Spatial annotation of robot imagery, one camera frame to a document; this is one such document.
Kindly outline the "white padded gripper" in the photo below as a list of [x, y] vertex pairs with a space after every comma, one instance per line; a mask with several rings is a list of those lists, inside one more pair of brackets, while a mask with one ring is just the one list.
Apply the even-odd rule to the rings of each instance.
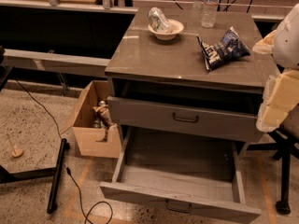
[[[272, 31], [252, 50], [259, 54], [271, 54], [276, 31]], [[270, 76], [265, 83], [263, 102], [260, 105], [256, 127], [259, 131], [274, 131], [299, 104], [299, 71], [286, 69], [279, 76]]]

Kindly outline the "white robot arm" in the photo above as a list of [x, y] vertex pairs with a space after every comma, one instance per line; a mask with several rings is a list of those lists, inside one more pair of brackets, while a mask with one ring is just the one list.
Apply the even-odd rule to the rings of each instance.
[[271, 54], [275, 64], [283, 68], [279, 76], [268, 78], [263, 90], [256, 127], [268, 133], [278, 128], [299, 104], [299, 4], [252, 50]]

